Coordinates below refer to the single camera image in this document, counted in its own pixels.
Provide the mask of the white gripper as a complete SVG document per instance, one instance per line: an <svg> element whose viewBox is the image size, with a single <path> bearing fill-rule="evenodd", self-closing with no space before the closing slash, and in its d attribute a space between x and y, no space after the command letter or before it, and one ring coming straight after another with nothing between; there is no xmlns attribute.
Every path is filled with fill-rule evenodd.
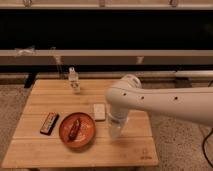
<svg viewBox="0 0 213 171"><path fill-rule="evenodd" d="M108 114L108 122L111 126L116 127L119 130L122 130L124 125L128 122L129 118L118 118L113 116L111 113Z"/></svg>

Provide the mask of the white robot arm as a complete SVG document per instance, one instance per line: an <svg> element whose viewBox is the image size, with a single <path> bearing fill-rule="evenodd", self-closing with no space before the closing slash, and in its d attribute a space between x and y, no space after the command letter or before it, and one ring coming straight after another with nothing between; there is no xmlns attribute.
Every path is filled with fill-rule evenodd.
<svg viewBox="0 0 213 171"><path fill-rule="evenodd" d="M142 110L213 127L213 87L143 89L140 80L125 75L106 91L109 118L123 127L130 110Z"/></svg>

